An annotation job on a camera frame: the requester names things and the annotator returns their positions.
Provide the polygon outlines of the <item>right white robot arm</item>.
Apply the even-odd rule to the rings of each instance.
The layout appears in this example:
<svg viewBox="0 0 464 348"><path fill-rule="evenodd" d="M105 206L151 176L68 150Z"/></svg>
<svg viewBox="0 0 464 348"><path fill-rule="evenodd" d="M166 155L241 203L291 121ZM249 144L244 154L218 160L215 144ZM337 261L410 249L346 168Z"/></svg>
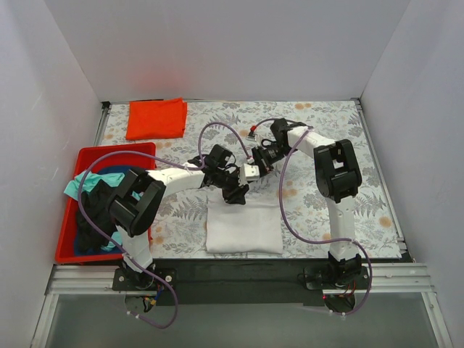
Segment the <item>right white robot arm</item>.
<svg viewBox="0 0 464 348"><path fill-rule="evenodd" d="M325 199L331 238L327 241L311 241L308 244L329 244L326 269L320 272L325 282L336 288L344 288L361 274L362 261L355 244L355 197L362 184L362 175L351 141L335 141L326 138L304 123L290 123L281 118L270 126L274 139L263 139L252 148L253 164L260 175L267 175L273 165L285 159L289 161L295 152L306 154L314 160L315 182Z"/></svg>

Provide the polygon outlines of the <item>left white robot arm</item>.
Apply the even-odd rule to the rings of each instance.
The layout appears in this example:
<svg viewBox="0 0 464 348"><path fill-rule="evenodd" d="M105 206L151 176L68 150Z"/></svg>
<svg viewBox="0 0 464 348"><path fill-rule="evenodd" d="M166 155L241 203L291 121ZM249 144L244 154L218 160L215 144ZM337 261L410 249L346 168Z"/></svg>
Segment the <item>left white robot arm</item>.
<svg viewBox="0 0 464 348"><path fill-rule="evenodd" d="M161 170L133 167L113 191L107 208L121 235L125 268L131 270L129 281L137 289L148 289L154 283L148 232L164 198L215 186L222 190L225 202L246 203L248 182L259 177L259 169L251 162L239 167L230 164L231 156L230 151L215 145L209 154L200 154L179 166Z"/></svg>

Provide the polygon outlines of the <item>white t shirt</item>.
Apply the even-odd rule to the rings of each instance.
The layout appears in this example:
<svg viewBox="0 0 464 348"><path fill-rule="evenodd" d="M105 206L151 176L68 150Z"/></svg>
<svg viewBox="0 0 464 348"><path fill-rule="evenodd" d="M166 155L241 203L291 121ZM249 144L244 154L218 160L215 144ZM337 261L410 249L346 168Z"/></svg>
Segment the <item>white t shirt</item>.
<svg viewBox="0 0 464 348"><path fill-rule="evenodd" d="M227 204L221 193L207 198L206 250L210 254L281 254L281 212L278 201L252 195L246 204Z"/></svg>

